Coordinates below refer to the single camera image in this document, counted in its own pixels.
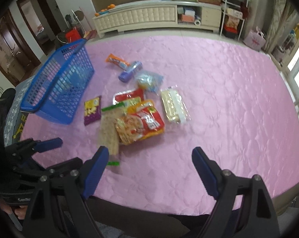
cracker package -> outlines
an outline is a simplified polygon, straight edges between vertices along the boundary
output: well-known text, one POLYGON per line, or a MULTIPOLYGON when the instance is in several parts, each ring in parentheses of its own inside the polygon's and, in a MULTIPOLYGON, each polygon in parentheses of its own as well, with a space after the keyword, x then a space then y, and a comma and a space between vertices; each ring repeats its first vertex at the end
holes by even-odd
POLYGON ((131 113, 116 121, 117 132, 125 145, 164 132, 165 124, 159 112, 152 105, 144 107, 144 102, 129 107, 131 113))
POLYGON ((105 146, 109 150, 108 165, 119 165, 120 138, 115 127, 116 120, 124 115, 124 104, 102 108, 101 124, 98 134, 98 146, 105 146))

red snack package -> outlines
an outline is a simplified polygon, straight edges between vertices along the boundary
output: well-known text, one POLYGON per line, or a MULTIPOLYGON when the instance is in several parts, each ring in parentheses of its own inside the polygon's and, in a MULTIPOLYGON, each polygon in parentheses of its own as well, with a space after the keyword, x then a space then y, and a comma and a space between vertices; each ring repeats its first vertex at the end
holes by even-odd
POLYGON ((144 101, 144 91, 141 88, 116 93, 113 97, 113 105, 137 97, 140 97, 141 101, 144 101))

pink quilted tablecloth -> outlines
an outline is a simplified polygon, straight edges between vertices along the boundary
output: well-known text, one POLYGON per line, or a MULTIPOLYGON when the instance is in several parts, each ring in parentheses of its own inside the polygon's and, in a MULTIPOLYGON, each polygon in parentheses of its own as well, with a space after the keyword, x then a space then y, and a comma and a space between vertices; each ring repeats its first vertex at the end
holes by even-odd
MULTIPOLYGON (((178 85, 191 122, 165 134, 122 146, 121 165, 105 170, 95 196, 120 205, 180 215, 210 213, 208 196, 191 161, 201 146, 208 157, 238 176, 260 174, 272 197, 299 182, 299 121, 290 94, 272 61, 249 48, 179 36, 123 38, 87 44, 95 67, 73 123, 50 123, 29 115, 22 138, 60 137, 60 149, 34 155, 43 166, 96 152, 100 122, 84 126, 84 101, 102 95, 102 107, 121 83, 120 69, 104 62, 113 53, 140 60, 164 75, 163 87, 178 85)), ((161 114, 160 98, 153 94, 161 114)))

door frame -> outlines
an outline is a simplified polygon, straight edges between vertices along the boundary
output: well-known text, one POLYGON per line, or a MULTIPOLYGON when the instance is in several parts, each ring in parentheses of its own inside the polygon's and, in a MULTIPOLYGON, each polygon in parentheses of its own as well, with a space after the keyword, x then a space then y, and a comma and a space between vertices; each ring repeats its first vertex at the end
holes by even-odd
MULTIPOLYGON (((26 26, 28 27, 29 31, 31 32, 32 36, 34 37, 34 39, 36 40, 36 42, 38 43, 38 45, 40 46, 40 48, 43 50, 43 46, 38 42, 28 20, 26 19, 25 15, 24 15, 24 12, 22 10, 22 6, 21 6, 21 3, 25 2, 26 0, 17 0, 17 7, 19 8, 19 11, 23 17, 23 20, 25 21, 25 24, 26 26)), ((58 33, 61 32, 60 30, 60 27, 51 11, 51 9, 49 8, 49 5, 47 3, 46 0, 37 0, 38 1, 38 4, 40 5, 41 7, 41 10, 50 26, 50 28, 52 29, 52 31, 54 32, 55 36, 57 36, 58 33)))
POLYGON ((11 82, 13 86, 16 87, 19 84, 19 82, 16 83, 10 78, 9 74, 7 74, 7 72, 2 68, 1 65, 0 65, 0 72, 8 79, 9 82, 11 82))
MULTIPOLYGON (((32 49, 29 47, 29 45, 27 44, 25 39, 23 38, 20 30, 18 29, 17 25, 15 24, 15 22, 13 20, 12 14, 9 9, 6 10, 6 12, 3 14, 3 16, 1 17, 0 20, 2 20, 3 17, 5 18, 6 23, 9 25, 8 29, 9 29, 9 32, 11 33, 14 41, 19 45, 21 50, 23 50, 23 52, 27 55, 27 57, 32 61, 33 65, 34 65, 34 69, 35 69, 37 66, 39 66, 41 64, 41 62, 36 57, 36 55, 33 53, 32 49)), ((26 72, 25 75, 23 76, 23 78, 19 82, 15 82, 12 80, 12 78, 10 78, 9 74, 0 65, 1 73, 12 83, 13 86, 17 86, 23 80, 27 79, 30 76, 30 74, 33 72, 33 70, 26 72)))

white wall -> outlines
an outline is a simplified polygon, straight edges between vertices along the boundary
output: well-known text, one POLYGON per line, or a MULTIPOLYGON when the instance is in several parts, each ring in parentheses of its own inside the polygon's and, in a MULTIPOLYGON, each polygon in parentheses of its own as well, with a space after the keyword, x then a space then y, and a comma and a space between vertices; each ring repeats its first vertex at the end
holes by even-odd
POLYGON ((268 0, 250 0, 249 16, 244 26, 244 36, 255 27, 263 28, 268 0))
POLYGON ((31 1, 29 0, 26 4, 22 5, 21 9, 24 12, 24 16, 27 19, 32 31, 36 33, 37 27, 41 24, 41 22, 36 15, 31 1))
MULTIPOLYGON (((81 8, 83 13, 87 17, 87 20, 89 21, 90 25, 92 26, 92 28, 94 28, 94 23, 92 18, 94 17, 96 11, 91 0, 56 0, 56 2, 59 6, 60 12, 63 15, 63 17, 65 17, 67 14, 70 14, 72 20, 73 20, 73 14, 71 10, 77 11, 80 10, 81 8)), ((84 26, 85 30, 91 30, 86 19, 82 20, 81 23, 84 26)))
MULTIPOLYGON (((13 0, 13 2, 10 4, 9 9, 12 14, 12 17, 21 32, 23 38, 26 40, 28 43, 29 47, 32 49, 36 57, 41 61, 45 62, 47 60, 47 56, 44 54, 43 50, 41 47, 38 45, 36 42, 35 38, 31 34, 30 30, 28 29, 20 11, 19 8, 17 7, 17 0, 13 0)), ((63 17, 61 15, 57 16, 58 11, 56 11, 56 2, 52 0, 46 0, 47 3, 49 4, 49 8, 52 10, 53 15, 55 16, 55 19, 60 26, 61 30, 64 30, 67 25, 66 22, 62 19, 63 17)))
POLYGON ((37 0, 31 0, 31 3, 32 3, 32 6, 35 10, 35 13, 36 13, 38 19, 40 20, 40 22, 41 22, 41 24, 44 28, 45 33, 48 35, 48 37, 51 41, 54 41, 55 40, 55 34, 52 31, 52 28, 49 26, 49 23, 48 23, 46 17, 44 16, 43 11, 42 11, 38 1, 37 0))

